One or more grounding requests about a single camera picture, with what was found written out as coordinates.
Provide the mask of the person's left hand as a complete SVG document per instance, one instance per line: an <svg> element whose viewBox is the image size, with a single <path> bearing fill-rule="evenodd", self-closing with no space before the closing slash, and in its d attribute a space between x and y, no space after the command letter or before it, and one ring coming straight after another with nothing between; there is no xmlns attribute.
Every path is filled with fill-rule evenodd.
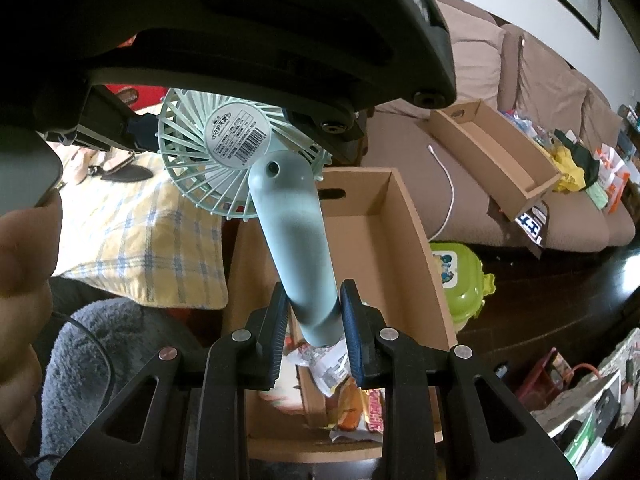
<svg viewBox="0 0 640 480"><path fill-rule="evenodd" d="M62 202L52 191L42 205L1 217L1 429L23 452L36 416L41 365L32 344L49 321L49 278L58 262Z"/></svg>

